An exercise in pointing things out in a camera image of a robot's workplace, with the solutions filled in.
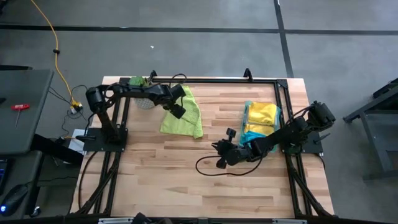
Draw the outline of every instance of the wooden tabletop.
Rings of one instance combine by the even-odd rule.
[[[104,77],[103,84],[118,82],[119,78]],[[293,111],[308,106],[304,80],[287,80]],[[119,166],[112,216],[131,217],[142,212],[148,217],[293,218],[286,162],[280,151],[268,154],[257,170],[242,177],[206,177],[195,170],[199,158],[216,155],[211,143],[226,138],[227,128],[237,130],[234,141],[238,141],[246,100],[276,103],[273,86],[242,83],[187,85],[201,111],[201,139],[159,133],[166,111],[159,106],[141,110],[131,101],[128,143]],[[112,108],[108,110],[110,116],[112,111]],[[97,117],[92,126],[101,126]],[[82,184],[82,203],[98,185],[103,157],[103,152],[97,153],[88,165]],[[309,189],[323,207],[333,213],[321,160],[315,155],[303,154],[302,157]],[[85,156],[82,170],[87,159]],[[242,162],[226,171],[242,173],[255,165]],[[204,160],[199,167],[206,173],[225,172],[216,168],[216,159]],[[78,209],[77,189],[71,212]],[[304,212],[301,190],[297,192]]]

